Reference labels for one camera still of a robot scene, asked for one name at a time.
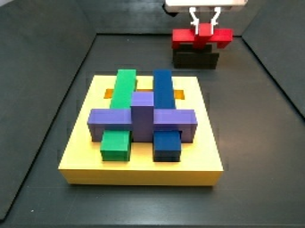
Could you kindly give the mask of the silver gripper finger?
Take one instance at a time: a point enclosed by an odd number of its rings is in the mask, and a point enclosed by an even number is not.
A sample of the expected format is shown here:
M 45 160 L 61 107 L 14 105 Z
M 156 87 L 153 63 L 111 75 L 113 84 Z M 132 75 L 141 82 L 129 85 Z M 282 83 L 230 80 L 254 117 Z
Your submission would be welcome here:
M 188 12 L 189 12 L 189 17 L 191 17 L 189 24 L 193 27 L 193 34 L 197 35 L 199 34 L 199 18 L 196 17 L 196 8 L 189 7 Z
M 220 7 L 214 7 L 214 16 L 211 18 L 211 29 L 214 29 L 214 26 L 218 25 L 218 17 L 220 15 L 222 8 Z

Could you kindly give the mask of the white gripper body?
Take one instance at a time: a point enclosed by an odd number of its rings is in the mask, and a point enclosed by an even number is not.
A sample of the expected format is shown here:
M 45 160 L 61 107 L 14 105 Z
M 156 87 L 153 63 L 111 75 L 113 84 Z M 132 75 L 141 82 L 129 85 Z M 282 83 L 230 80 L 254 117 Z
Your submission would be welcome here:
M 167 12 L 187 12 L 191 7 L 197 12 L 211 12 L 219 7 L 223 12 L 239 11 L 247 0 L 164 0 L 164 9 Z

